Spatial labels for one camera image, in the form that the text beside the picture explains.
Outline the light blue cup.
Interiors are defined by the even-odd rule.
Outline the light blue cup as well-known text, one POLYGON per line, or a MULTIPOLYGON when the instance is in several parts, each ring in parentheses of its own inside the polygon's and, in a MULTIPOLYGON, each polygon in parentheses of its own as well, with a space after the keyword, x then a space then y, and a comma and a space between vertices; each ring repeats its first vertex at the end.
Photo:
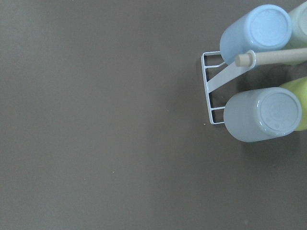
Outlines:
POLYGON ((224 62, 230 65, 237 55, 249 50, 256 53, 281 50, 291 35, 289 14, 276 5, 261 5, 224 31, 220 39, 220 54, 224 62))

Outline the sage green cup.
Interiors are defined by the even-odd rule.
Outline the sage green cup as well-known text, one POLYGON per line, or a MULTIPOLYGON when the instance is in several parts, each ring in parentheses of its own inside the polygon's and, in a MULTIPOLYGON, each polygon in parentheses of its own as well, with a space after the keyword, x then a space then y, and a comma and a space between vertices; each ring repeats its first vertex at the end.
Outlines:
POLYGON ((297 6, 289 13, 292 20, 292 35, 285 49, 307 47, 307 2, 297 6))

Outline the pale grey-blue cup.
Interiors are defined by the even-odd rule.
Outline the pale grey-blue cup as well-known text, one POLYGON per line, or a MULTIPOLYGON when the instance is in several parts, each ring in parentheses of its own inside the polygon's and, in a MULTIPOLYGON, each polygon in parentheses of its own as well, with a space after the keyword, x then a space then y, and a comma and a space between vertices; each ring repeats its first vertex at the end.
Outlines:
POLYGON ((302 119, 302 107, 289 90, 264 88, 232 96, 225 105, 223 118, 234 138, 257 142, 294 132, 302 119))

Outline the yellow-green cup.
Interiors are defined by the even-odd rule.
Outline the yellow-green cup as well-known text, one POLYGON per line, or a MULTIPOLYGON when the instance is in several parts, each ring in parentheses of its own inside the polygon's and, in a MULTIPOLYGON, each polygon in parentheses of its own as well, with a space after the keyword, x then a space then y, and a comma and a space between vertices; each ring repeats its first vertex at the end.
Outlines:
POLYGON ((301 122, 296 128, 296 131, 307 129, 307 77, 302 77, 296 80, 282 84, 280 87, 291 91, 300 101, 302 107, 301 122))

